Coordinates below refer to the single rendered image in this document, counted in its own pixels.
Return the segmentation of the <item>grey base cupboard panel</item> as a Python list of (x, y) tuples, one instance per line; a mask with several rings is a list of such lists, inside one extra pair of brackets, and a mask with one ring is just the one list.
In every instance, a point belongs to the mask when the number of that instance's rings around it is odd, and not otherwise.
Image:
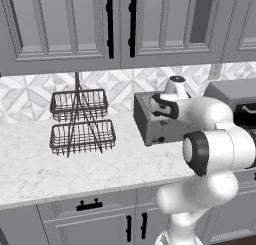
[(35, 205), (0, 210), (0, 245), (49, 245)]

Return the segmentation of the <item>grey toaster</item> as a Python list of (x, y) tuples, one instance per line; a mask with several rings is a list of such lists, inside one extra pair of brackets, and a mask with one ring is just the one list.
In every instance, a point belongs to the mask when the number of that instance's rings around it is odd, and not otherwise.
[[(133, 117), (146, 146), (183, 140), (183, 135), (189, 131), (188, 125), (178, 120), (164, 116), (154, 116), (149, 111), (149, 98), (153, 92), (134, 94)], [(167, 125), (161, 126), (160, 121), (167, 120)]]

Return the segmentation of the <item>white wall socket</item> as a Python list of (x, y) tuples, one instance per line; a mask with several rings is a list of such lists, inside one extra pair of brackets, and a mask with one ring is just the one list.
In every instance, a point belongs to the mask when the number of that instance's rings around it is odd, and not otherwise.
[(209, 80), (218, 80), (220, 78), (222, 65), (221, 64), (212, 64), (209, 71)]

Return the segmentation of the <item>grey toaster oven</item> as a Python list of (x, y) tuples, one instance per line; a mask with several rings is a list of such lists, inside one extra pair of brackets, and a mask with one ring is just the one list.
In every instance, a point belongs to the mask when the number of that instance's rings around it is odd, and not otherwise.
[(226, 103), (234, 123), (256, 133), (256, 78), (210, 82), (204, 96)]

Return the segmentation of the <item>grey drawer front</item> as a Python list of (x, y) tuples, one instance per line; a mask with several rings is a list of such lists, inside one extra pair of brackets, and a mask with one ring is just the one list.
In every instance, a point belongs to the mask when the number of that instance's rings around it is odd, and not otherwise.
[[(93, 203), (97, 198), (103, 203), (101, 208), (77, 211), (76, 206), (83, 200), (86, 204)], [(53, 202), (42, 203), (38, 205), (39, 213), (43, 221), (56, 220), (69, 216), (89, 214), (91, 212), (101, 212), (112, 209), (119, 209), (134, 206), (136, 203), (136, 190), (126, 190), (110, 192), (99, 195), (90, 195), (66, 200), (57, 200)]]

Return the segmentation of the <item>grey base cupboard door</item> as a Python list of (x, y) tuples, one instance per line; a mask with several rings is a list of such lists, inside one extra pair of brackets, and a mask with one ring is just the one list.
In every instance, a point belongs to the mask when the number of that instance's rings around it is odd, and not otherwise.
[[(127, 242), (126, 216), (132, 216), (131, 242)], [(45, 221), (50, 245), (133, 245), (135, 207), (81, 214)]]
[[(146, 212), (147, 229), (145, 239), (141, 239), (141, 214)], [(166, 229), (168, 223), (168, 216), (163, 214), (158, 209), (155, 203), (142, 204), (137, 207), (136, 213), (136, 235), (135, 245), (155, 245), (158, 236)]]
[(195, 234), (204, 245), (256, 235), (256, 182), (244, 183), (234, 199), (208, 210)]

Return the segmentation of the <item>grey wall cupboard door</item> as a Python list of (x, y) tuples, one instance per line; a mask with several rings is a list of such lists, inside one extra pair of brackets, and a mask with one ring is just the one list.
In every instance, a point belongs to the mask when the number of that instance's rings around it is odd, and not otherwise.
[(119, 0), (113, 0), (114, 59), (107, 0), (0, 0), (0, 75), (118, 69)]
[(222, 61), (235, 0), (137, 0), (130, 57), (130, 0), (120, 0), (121, 66), (164, 67)]
[(235, 0), (222, 61), (256, 61), (256, 0)]

